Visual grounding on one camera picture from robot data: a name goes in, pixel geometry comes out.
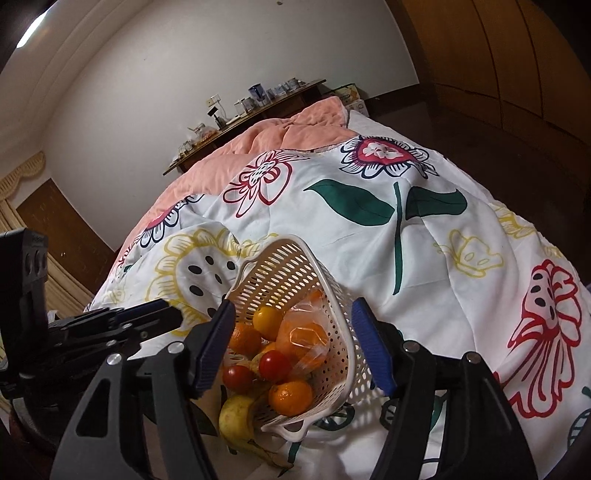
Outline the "red tomato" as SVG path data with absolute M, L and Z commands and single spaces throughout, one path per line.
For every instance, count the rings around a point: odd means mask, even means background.
M 222 383 L 232 392 L 240 395 L 249 394 L 252 390 L 256 376 L 252 370 L 242 365 L 232 365 L 224 368 L 222 372 Z
M 283 383 L 290 375 L 291 364 L 280 351 L 270 350 L 259 360 L 259 376 L 273 384 Z

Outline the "green-brown round fruit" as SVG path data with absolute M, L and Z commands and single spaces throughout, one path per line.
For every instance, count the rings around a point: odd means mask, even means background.
M 260 376 L 259 373 L 259 364 L 260 360 L 263 358 L 263 353 L 259 353 L 256 357 L 253 357 L 252 360 L 249 362 L 249 370 L 252 371 L 256 376 Z

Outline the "large orange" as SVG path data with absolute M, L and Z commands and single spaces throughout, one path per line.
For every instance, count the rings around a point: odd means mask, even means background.
M 269 392 L 270 407 L 277 414 L 294 417 L 310 408 L 314 400 L 314 390 L 304 380 L 294 380 L 273 385 Z

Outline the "beige curtain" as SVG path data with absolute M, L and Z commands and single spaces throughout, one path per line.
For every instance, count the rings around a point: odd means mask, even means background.
M 16 166 L 1 178 L 1 232 L 25 228 L 26 224 L 9 201 L 19 189 L 22 180 L 38 176 L 45 169 L 45 155 L 37 152 L 29 159 Z M 25 259 L 25 273 L 36 274 L 40 267 L 45 268 L 44 283 L 46 307 L 56 311 L 62 317 L 81 314 L 90 304 L 93 295 L 78 282 L 49 253 L 42 260 L 35 256 Z

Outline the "brown wooden door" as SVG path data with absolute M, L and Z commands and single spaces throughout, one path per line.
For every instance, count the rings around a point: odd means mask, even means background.
M 17 212 L 25 224 L 49 238 L 49 253 L 77 281 L 96 294 L 115 252 L 76 212 L 52 179 L 29 195 Z

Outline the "yellow banana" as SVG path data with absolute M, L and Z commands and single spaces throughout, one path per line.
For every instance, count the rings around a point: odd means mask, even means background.
M 232 450 L 252 454 L 276 468 L 290 469 L 290 463 L 285 462 L 280 455 L 256 442 L 253 427 L 255 405 L 256 399 L 250 396 L 230 396 L 221 406 L 218 417 L 219 435 Z

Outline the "small orange fruit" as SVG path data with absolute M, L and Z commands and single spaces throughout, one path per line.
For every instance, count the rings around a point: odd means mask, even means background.
M 283 322 L 283 312 L 272 306 L 261 306 L 252 315 L 252 326 L 263 339 L 276 341 L 280 324 Z

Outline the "white plastic perforated basket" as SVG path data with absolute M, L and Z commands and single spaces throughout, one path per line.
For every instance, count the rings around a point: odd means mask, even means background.
M 370 372 L 351 322 L 352 300 L 344 287 L 297 236 L 276 237 L 245 261 L 228 292 L 236 319 L 252 322 L 264 307 L 280 312 L 276 347 L 306 378 L 314 399 L 296 416 L 264 407 L 260 429 L 290 442 L 312 424 L 370 391 Z

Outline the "plastic bag of oranges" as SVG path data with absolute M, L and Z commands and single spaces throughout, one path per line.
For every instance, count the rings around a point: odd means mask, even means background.
M 276 337 L 276 349 L 287 356 L 294 377 L 311 374 L 324 364 L 329 353 L 329 316 L 321 290 L 308 293 L 287 310 Z

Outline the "floral white bed sheet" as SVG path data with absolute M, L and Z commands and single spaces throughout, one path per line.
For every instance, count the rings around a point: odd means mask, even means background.
M 590 293 L 572 256 L 441 153 L 359 113 L 348 128 L 342 143 L 266 151 L 220 194 L 179 200 L 112 266 L 92 307 L 164 299 L 183 338 L 246 260 L 300 237 L 406 337 L 481 353 L 548 474 L 590 422 Z

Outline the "blue mug on shelf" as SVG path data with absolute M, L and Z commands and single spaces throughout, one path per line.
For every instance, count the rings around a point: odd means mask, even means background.
M 269 98 L 266 96 L 266 90 L 264 90 L 263 86 L 260 84 L 249 87 L 249 95 L 259 106 L 264 106 L 269 103 Z

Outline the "pink quilt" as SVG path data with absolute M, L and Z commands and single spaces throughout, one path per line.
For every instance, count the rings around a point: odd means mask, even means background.
M 266 151 L 311 151 L 342 143 L 355 135 L 348 125 L 349 111 L 335 96 L 318 101 L 293 117 L 257 122 L 172 181 L 128 234 L 113 266 L 121 265 L 143 231 L 182 198 L 191 194 L 220 194 L 250 161 Z

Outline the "wooden headboard shelf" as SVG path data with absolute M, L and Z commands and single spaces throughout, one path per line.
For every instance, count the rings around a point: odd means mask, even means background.
M 238 118 L 231 125 L 225 129 L 218 131 L 204 142 L 194 146 L 188 153 L 181 155 L 177 160 L 174 160 L 162 173 L 163 176 L 168 175 L 172 171 L 177 171 L 180 174 L 185 173 L 196 162 L 204 159 L 206 156 L 217 150 L 217 148 L 228 144 L 232 139 L 238 137 L 239 134 L 245 132 L 249 127 L 252 127 L 256 122 L 264 119 L 273 118 L 290 118 L 301 110 L 311 106 L 322 98 L 322 91 L 325 89 L 325 79 L 318 79 L 308 82 L 298 88 L 294 92 L 290 92 L 286 96 L 277 98 L 269 105 L 257 108 L 255 111 Z

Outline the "ceiling tube light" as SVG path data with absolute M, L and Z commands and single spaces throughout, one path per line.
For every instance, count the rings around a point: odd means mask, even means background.
M 27 30 L 25 31 L 23 36 L 18 41 L 18 43 L 16 45 L 17 49 L 23 48 L 28 43 L 28 41 L 34 35 L 34 33 L 37 31 L 39 26 L 43 23 L 47 13 L 48 13 L 48 11 L 44 11 L 31 23 L 31 25 L 27 28 Z

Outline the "wooden wardrobe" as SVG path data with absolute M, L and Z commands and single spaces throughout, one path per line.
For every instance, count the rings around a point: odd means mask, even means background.
M 532 1 L 391 1 L 420 83 L 441 105 L 552 157 L 590 184 L 590 75 Z

